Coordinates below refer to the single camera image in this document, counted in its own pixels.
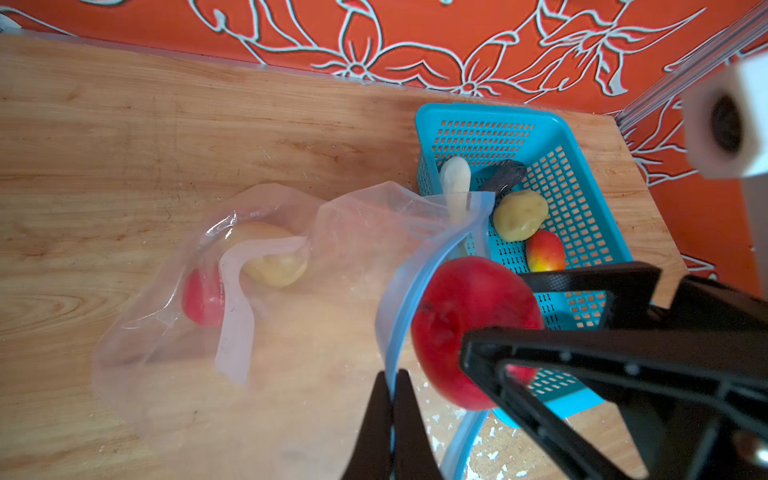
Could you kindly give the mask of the red apple toy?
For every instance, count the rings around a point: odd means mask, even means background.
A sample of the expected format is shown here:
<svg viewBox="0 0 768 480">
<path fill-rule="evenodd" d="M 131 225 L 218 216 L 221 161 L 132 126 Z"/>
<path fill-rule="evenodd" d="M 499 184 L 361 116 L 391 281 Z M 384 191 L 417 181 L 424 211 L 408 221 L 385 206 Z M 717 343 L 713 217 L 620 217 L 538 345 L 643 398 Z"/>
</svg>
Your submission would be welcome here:
<svg viewBox="0 0 768 480">
<path fill-rule="evenodd" d="M 486 327 L 544 328 L 537 300 L 519 275 L 492 260 L 467 256 L 443 263 L 411 322 L 418 361 L 433 387 L 467 411 L 494 402 L 460 369 L 462 337 Z"/>
<path fill-rule="evenodd" d="M 187 275 L 182 292 L 182 310 L 201 327 L 222 324 L 225 292 L 217 266 L 197 268 Z"/>
</svg>

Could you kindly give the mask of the clear zip top bag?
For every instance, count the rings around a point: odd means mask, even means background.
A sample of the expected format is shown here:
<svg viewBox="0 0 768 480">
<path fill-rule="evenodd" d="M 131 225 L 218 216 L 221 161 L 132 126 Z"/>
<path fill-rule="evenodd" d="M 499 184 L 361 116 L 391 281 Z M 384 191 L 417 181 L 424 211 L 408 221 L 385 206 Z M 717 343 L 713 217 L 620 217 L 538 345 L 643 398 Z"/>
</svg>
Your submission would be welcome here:
<svg viewBox="0 0 768 480">
<path fill-rule="evenodd" d="M 92 386 L 183 479 L 337 479 L 352 455 L 379 372 L 409 371 L 433 456 L 461 470 L 471 417 L 441 399 L 416 358 L 410 318 L 438 264 L 483 240 L 490 193 L 467 195 L 451 221 L 445 196 L 393 182 L 324 201 L 255 186 L 216 208 L 98 342 Z M 246 240 L 263 222 L 292 237 Z M 307 270 L 282 288 L 242 269 L 301 252 Z M 221 325 L 182 310 L 187 275 L 217 266 Z"/>
</svg>

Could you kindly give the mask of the dark eggplant toy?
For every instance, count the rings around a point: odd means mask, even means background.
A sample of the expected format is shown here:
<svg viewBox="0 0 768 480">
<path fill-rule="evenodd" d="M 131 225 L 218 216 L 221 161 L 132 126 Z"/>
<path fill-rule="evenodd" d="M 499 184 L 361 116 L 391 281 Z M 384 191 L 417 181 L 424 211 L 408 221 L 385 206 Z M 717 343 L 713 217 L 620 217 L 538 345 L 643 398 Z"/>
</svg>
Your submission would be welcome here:
<svg viewBox="0 0 768 480">
<path fill-rule="evenodd" d="M 493 192 L 497 196 L 503 196 L 525 179 L 527 170 L 528 168 L 519 161 L 505 160 L 479 187 L 479 190 Z"/>
</svg>

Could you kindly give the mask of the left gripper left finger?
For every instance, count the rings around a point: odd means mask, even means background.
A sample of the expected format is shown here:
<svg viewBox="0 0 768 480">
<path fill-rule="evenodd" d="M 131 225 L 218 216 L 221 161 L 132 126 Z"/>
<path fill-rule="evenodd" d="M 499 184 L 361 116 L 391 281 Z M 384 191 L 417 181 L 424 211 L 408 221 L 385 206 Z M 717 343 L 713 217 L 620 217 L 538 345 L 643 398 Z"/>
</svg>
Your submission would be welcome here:
<svg viewBox="0 0 768 480">
<path fill-rule="evenodd" d="M 350 461 L 341 478 L 389 479 L 393 472 L 393 405 L 384 372 L 375 378 Z"/>
</svg>

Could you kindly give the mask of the yellow potato toy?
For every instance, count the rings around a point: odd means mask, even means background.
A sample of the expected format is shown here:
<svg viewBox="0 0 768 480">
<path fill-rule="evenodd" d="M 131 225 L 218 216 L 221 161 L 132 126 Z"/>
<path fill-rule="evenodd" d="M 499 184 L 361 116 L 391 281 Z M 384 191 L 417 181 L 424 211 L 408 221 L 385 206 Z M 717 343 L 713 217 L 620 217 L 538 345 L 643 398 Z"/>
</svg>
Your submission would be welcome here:
<svg viewBox="0 0 768 480">
<path fill-rule="evenodd" d="M 521 190 L 501 200 L 493 212 L 493 225 L 504 241 L 524 241 L 540 229 L 548 214 L 548 202 L 542 195 Z"/>
<path fill-rule="evenodd" d="M 293 233 L 282 227 L 263 222 L 244 222 L 231 227 L 224 235 L 226 249 L 246 240 L 271 240 L 292 237 Z M 254 282 L 282 288 L 296 282 L 307 270 L 307 259 L 301 252 L 270 254 L 249 260 L 243 273 Z"/>
</svg>

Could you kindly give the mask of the red yellow mango toy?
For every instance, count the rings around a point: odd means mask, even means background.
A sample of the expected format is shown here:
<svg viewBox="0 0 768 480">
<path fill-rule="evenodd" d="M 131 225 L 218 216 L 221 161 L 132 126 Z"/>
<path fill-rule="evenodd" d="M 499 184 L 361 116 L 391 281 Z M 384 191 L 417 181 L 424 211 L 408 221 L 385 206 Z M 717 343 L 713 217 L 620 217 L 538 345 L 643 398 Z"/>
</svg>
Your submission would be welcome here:
<svg viewBox="0 0 768 480">
<path fill-rule="evenodd" d="M 559 271 L 565 269 L 565 250 L 559 237 L 539 230 L 526 242 L 526 261 L 530 272 Z"/>
</svg>

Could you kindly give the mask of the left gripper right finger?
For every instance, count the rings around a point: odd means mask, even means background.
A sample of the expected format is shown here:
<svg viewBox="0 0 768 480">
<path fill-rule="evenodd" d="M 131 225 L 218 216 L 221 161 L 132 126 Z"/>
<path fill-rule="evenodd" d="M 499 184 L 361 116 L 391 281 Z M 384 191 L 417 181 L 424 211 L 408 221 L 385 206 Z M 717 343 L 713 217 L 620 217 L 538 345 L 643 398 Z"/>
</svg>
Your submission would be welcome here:
<svg viewBox="0 0 768 480">
<path fill-rule="evenodd" d="M 442 480 L 427 438 L 421 411 L 407 370 L 395 379 L 393 408 L 393 478 Z"/>
</svg>

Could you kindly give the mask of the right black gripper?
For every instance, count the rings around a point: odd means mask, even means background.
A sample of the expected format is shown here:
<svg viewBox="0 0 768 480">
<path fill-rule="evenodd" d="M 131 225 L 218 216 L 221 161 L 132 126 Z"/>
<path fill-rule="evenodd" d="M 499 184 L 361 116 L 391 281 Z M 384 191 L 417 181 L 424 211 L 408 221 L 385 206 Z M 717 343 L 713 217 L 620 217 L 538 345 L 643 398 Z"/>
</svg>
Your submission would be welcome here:
<svg viewBox="0 0 768 480">
<path fill-rule="evenodd" d="M 632 261 L 521 279 L 534 293 L 604 293 L 602 329 L 648 329 L 661 269 Z M 575 376 L 615 403 L 652 479 L 767 476 L 767 303 L 687 277 L 657 329 L 488 328 L 464 336 L 462 371 L 571 479 L 623 472 L 524 386 L 510 366 Z"/>
</svg>

